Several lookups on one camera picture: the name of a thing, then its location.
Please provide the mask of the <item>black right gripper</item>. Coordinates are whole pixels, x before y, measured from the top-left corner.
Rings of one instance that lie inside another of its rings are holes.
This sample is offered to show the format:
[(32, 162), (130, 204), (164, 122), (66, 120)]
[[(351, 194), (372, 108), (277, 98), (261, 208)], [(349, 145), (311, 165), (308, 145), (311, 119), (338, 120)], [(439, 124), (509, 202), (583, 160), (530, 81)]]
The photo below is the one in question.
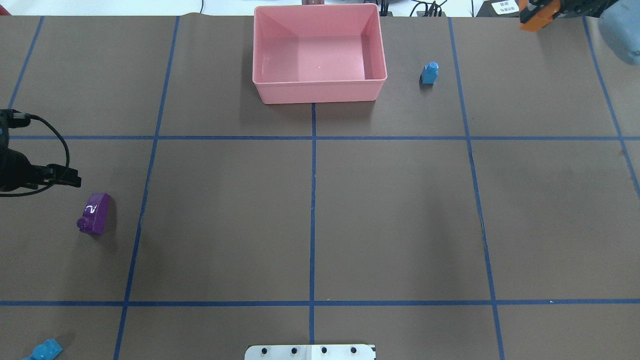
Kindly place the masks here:
[(560, 0), (560, 10), (555, 18), (580, 18), (582, 16), (599, 18), (618, 0)]

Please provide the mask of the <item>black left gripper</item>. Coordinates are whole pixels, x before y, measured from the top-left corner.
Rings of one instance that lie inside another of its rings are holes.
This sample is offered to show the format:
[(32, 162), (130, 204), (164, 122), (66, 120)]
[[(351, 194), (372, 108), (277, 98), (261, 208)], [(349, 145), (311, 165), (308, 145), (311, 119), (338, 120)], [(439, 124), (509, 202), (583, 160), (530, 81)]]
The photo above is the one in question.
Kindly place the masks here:
[(19, 189), (44, 191), (55, 185), (82, 187), (79, 171), (59, 164), (34, 165), (22, 153), (9, 148), (1, 150), (0, 191), (9, 193)]

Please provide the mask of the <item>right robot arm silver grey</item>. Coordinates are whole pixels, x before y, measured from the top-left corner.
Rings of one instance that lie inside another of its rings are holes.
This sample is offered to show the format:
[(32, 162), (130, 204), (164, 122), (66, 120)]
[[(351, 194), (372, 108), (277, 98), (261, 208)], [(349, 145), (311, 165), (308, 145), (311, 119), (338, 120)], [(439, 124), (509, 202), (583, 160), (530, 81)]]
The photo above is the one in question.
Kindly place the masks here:
[(599, 18), (605, 44), (625, 64), (640, 64), (640, 2), (638, 0), (561, 0), (555, 18)]

